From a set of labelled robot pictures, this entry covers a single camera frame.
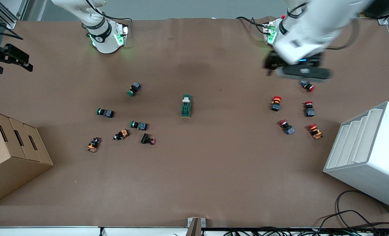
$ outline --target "brown table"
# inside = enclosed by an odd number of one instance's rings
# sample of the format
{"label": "brown table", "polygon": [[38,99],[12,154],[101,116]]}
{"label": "brown table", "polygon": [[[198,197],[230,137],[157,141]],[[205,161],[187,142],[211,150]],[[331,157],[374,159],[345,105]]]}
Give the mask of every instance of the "brown table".
{"label": "brown table", "polygon": [[[350,48],[326,53],[331,81],[308,93],[266,76],[269,49],[239,20],[135,21],[131,47],[112,55],[91,46],[80,22],[19,22],[25,40],[4,43],[30,54],[34,71],[3,65],[0,112],[38,127],[54,167],[0,200],[0,226],[179,226],[191,216],[213,227],[319,225],[351,189],[322,172],[340,123],[389,101],[388,30],[359,23]],[[129,97],[134,81],[142,89]],[[193,96],[189,119],[180,117],[183,94]],[[269,110],[275,95],[279,112]],[[308,100],[313,118],[303,115]],[[95,115],[99,107],[115,118]],[[295,134],[284,134],[282,119]],[[149,124],[154,146],[139,143],[132,120]],[[323,139],[312,139],[312,123]],[[123,128],[131,135],[112,140]],[[96,136],[93,154],[86,146]],[[362,196],[344,196],[341,208],[389,221]]]}

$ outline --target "beige box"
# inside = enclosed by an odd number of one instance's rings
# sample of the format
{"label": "beige box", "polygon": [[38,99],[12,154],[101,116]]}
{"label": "beige box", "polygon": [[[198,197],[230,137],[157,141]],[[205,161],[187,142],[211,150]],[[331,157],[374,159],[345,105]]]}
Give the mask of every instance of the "beige box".
{"label": "beige box", "polygon": [[0,114],[0,199],[52,166],[36,128]]}

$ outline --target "white drawer unit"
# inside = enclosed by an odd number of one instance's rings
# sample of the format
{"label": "white drawer unit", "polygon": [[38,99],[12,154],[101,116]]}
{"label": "white drawer unit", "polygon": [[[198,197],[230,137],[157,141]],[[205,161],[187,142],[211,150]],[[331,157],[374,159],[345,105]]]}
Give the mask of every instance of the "white drawer unit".
{"label": "white drawer unit", "polygon": [[389,102],[341,124],[323,171],[389,205]]}

